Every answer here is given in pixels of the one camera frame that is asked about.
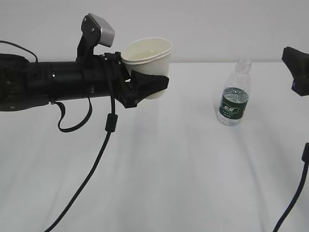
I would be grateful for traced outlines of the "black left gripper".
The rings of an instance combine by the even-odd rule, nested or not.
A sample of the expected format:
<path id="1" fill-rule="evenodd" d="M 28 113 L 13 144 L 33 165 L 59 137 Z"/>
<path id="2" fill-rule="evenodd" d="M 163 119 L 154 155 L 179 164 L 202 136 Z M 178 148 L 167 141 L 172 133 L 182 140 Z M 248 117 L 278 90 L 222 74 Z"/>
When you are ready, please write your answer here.
<path id="1" fill-rule="evenodd" d="M 121 53 L 93 55 L 82 61 L 84 96 L 113 95 L 125 108 L 135 108 L 145 98 L 168 88 L 169 78 L 164 75 L 144 74 L 135 70 L 129 75 Z"/>

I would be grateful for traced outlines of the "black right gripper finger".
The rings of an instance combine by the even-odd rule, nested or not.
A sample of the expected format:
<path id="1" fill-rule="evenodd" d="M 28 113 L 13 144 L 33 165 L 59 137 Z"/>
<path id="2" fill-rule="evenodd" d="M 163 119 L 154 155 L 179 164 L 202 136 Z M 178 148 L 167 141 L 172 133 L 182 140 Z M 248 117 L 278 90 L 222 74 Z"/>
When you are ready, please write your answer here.
<path id="1" fill-rule="evenodd" d="M 299 96 L 309 95 L 309 54 L 285 47 L 282 53 L 282 61 L 290 71 L 293 82 L 292 91 Z"/>

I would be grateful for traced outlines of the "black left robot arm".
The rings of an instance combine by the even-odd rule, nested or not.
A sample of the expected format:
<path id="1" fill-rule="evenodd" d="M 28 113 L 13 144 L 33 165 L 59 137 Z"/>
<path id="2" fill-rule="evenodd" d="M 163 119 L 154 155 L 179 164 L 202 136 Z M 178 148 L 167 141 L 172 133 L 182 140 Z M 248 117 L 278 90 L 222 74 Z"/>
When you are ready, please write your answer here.
<path id="1" fill-rule="evenodd" d="M 118 116 L 116 102 L 134 108 L 152 94 L 167 89 L 166 75 L 128 71 L 121 54 L 91 55 L 90 64 L 75 61 L 35 62 L 15 54 L 0 56 L 0 109 L 15 112 L 55 104 L 61 115 L 64 101 L 108 96 L 111 112 L 105 130 L 114 132 Z"/>

